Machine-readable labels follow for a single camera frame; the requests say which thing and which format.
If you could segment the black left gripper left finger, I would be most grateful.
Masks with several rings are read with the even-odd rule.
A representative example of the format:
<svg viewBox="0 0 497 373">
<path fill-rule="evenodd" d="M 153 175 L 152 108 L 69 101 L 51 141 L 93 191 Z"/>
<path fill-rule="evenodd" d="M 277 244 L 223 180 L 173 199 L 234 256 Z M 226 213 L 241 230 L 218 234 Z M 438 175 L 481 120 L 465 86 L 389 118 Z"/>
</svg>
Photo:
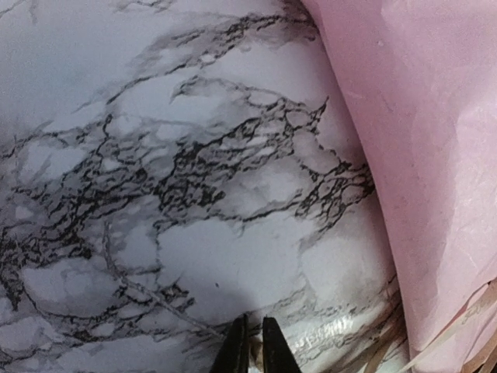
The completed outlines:
<svg viewBox="0 0 497 373">
<path fill-rule="evenodd" d="M 244 314 L 231 324 L 210 373 L 247 373 L 248 371 L 249 319 Z"/>
</svg>

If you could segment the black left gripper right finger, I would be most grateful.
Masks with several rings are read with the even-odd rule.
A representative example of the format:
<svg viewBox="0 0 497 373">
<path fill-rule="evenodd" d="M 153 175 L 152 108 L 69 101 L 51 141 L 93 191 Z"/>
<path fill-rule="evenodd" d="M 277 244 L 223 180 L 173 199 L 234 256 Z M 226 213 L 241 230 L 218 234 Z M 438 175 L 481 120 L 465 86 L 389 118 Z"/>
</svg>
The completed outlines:
<svg viewBox="0 0 497 373">
<path fill-rule="evenodd" d="M 266 373 L 301 373 L 283 332 L 273 317 L 262 322 L 262 360 Z"/>
</svg>

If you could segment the pink wrapping paper sheet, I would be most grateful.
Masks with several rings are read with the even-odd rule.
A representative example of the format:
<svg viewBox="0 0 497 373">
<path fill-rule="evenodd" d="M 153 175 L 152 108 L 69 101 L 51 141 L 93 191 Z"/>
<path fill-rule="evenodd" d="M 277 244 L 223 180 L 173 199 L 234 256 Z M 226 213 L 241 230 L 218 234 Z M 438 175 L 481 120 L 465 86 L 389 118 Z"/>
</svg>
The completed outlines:
<svg viewBox="0 0 497 373">
<path fill-rule="evenodd" d="M 496 3 L 308 1 L 367 157 L 414 372 L 496 363 Z"/>
</svg>

